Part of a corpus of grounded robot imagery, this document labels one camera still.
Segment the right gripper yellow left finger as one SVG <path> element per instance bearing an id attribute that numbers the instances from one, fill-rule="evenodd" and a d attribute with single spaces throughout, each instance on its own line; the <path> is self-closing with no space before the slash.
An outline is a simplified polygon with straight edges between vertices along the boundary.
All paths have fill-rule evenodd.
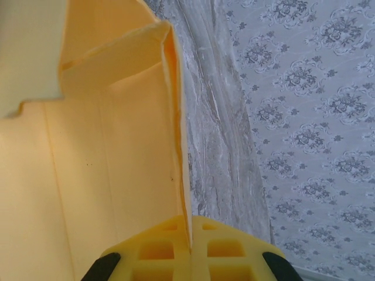
<path id="1" fill-rule="evenodd" d="M 191 280 L 185 218 L 175 216 L 108 249 L 84 280 Z"/>

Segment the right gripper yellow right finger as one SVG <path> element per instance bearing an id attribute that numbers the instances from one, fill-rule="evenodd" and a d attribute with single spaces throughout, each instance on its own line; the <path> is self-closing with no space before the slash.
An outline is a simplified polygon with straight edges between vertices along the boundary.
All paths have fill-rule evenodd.
<path id="1" fill-rule="evenodd" d="M 276 246 L 203 216 L 192 218 L 192 280 L 302 278 Z"/>

